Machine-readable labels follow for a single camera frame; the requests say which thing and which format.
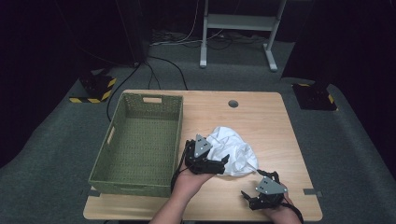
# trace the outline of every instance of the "woven basket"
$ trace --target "woven basket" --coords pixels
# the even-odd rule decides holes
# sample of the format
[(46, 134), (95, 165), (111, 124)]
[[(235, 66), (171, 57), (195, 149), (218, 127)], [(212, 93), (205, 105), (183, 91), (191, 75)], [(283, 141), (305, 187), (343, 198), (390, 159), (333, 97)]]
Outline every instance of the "woven basket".
[(169, 197), (183, 97), (123, 93), (89, 183), (101, 193)]

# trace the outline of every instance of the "wooden table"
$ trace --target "wooden table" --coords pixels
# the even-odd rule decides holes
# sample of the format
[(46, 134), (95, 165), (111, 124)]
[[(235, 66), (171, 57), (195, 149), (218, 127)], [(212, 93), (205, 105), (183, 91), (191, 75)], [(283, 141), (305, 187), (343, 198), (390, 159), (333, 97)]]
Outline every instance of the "wooden table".
[[(253, 148), (260, 169), (277, 171), (294, 204), (307, 221), (322, 218), (316, 195), (305, 195), (312, 189), (301, 151), (283, 100), (276, 92), (245, 91), (127, 91), (184, 96), (183, 128), (180, 154), (185, 141), (204, 137), (217, 126), (235, 130)], [(230, 100), (238, 102), (229, 107)], [(251, 211), (240, 190), (257, 196), (255, 187), (262, 180), (259, 174), (243, 177), (215, 176), (192, 198), (185, 220), (268, 220), (260, 211)], [(84, 217), (87, 219), (149, 220), (166, 201), (165, 198), (100, 194), (89, 196)]]

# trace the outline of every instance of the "white cloth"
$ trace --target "white cloth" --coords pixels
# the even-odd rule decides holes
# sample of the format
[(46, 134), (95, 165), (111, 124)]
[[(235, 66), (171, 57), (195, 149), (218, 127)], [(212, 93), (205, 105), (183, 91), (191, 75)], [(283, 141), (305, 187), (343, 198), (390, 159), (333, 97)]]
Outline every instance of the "white cloth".
[(206, 141), (213, 146), (207, 155), (208, 159), (221, 161), (230, 154), (230, 159), (224, 166), (224, 175), (241, 176), (255, 172), (259, 168), (253, 149), (233, 129), (217, 127)]

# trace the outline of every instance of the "gray carpet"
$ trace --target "gray carpet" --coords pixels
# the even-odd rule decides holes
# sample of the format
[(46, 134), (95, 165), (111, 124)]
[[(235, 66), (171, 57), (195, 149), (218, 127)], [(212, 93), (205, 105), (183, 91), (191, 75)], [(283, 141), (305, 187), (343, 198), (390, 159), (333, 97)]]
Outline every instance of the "gray carpet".
[[(314, 188), (322, 193), (319, 223), (396, 223), (396, 183), (343, 93), (334, 86), (328, 89), (338, 111), (301, 110), (290, 84), (309, 81), (280, 79), (292, 47), (275, 42), (276, 73), (269, 71), (261, 44), (209, 49), (206, 69), (199, 67), (199, 48), (159, 46), (151, 47), (149, 54), (176, 63), (189, 90), (279, 92)], [(173, 65), (148, 62), (163, 90), (185, 90)], [(116, 88), (132, 71), (111, 70), (118, 79)], [(123, 90), (147, 89), (149, 79), (149, 68), (142, 65), (115, 93), (110, 116)], [(155, 79), (150, 87), (159, 88)], [(0, 223), (103, 223), (86, 220), (82, 212), (90, 189), (88, 177), (109, 124), (106, 104), (69, 103), (68, 97), (78, 94), (76, 82), (17, 158), (0, 169)]]

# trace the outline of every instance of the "metal bracket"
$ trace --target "metal bracket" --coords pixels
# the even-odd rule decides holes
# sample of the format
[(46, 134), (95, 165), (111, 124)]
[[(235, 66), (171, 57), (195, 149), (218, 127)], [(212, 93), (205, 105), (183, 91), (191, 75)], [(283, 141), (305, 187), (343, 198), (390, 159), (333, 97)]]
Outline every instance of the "metal bracket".
[(273, 179), (268, 176), (264, 176), (262, 182), (260, 182), (259, 186), (256, 190), (263, 194), (280, 194), (285, 193), (288, 189), (284, 188), (280, 184), (276, 183)]
[(210, 148), (212, 148), (212, 144), (210, 144), (206, 139), (204, 139), (200, 134), (196, 135), (196, 142), (195, 142), (195, 150), (194, 150), (194, 157), (198, 158), (204, 153), (206, 153)]

